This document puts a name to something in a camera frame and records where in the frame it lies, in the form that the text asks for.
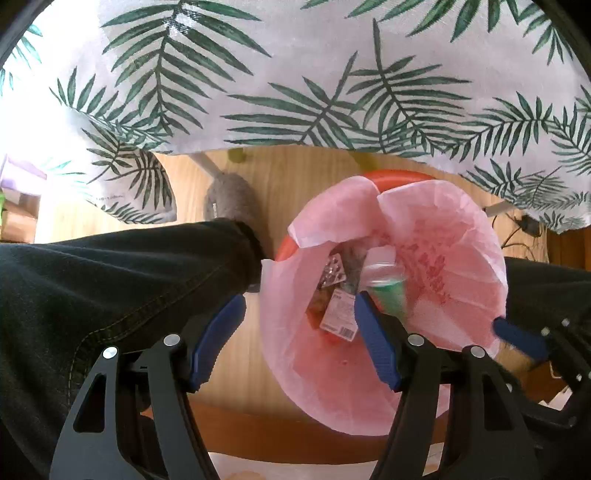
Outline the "green soda can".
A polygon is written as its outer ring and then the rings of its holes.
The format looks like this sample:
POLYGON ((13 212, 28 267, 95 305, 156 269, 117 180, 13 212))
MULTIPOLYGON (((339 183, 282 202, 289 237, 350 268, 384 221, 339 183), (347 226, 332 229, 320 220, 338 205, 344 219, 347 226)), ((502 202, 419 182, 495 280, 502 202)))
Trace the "green soda can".
POLYGON ((374 263, 363 267, 360 289, 367 291, 378 309, 387 315, 407 319, 406 276, 401 268, 393 263, 374 263))

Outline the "silver pill blister pack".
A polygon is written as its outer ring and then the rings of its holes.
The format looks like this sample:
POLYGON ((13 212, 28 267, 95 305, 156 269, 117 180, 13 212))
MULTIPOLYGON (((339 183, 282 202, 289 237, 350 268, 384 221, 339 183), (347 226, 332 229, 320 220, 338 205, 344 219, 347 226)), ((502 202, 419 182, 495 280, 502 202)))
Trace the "silver pill blister pack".
POLYGON ((339 253, 332 254, 325 263, 324 270, 322 270, 318 288, 329 288, 344 281, 346 281, 346 270, 344 264, 342 264, 342 256, 339 253))

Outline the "pink lined trash bin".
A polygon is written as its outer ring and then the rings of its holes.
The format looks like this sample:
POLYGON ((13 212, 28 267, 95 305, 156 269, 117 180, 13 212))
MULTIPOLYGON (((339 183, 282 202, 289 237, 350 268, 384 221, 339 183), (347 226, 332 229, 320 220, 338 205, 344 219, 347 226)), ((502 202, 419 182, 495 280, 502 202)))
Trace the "pink lined trash bin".
POLYGON ((263 355, 283 392, 319 423, 381 436, 400 403, 353 316, 362 291, 440 348, 498 352, 503 253, 486 214, 456 185, 383 189, 352 177, 312 199, 288 237, 294 253, 263 262, 263 355))

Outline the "person's right leg jeans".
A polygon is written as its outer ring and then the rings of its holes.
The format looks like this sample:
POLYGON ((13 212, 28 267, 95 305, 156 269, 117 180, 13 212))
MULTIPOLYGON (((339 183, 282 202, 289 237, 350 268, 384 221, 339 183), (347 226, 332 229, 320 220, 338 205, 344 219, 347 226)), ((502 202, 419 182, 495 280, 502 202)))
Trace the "person's right leg jeans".
POLYGON ((506 257, 506 319, 532 332, 565 319, 590 334, 590 273, 506 257))

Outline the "person's leg in jeans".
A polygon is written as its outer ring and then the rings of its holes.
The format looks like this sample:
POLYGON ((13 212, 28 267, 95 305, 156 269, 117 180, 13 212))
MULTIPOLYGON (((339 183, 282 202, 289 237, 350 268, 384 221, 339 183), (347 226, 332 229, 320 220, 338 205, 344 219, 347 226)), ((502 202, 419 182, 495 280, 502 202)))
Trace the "person's leg in jeans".
POLYGON ((1 248, 1 475, 45 479, 87 373, 259 282, 263 249, 237 220, 1 248))

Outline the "grey slipper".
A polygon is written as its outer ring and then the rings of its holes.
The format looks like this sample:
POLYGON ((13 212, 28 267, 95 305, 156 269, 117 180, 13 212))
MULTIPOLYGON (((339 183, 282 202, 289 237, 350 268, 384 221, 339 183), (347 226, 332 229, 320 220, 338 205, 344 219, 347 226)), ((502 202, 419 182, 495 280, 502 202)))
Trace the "grey slipper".
POLYGON ((204 219, 229 219, 254 225, 260 219, 259 203, 249 182, 235 173, 214 178, 204 198, 204 219))

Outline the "palm leaf tablecloth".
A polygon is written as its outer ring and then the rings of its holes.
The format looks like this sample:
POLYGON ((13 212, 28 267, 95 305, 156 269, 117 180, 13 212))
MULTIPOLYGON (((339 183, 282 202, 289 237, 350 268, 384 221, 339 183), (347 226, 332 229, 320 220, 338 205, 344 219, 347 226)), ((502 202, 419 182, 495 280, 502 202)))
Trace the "palm leaf tablecloth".
POLYGON ((590 56, 539 1, 55 1, 1 68, 1 183, 176 218, 162 154, 308 145, 590 223, 590 56))

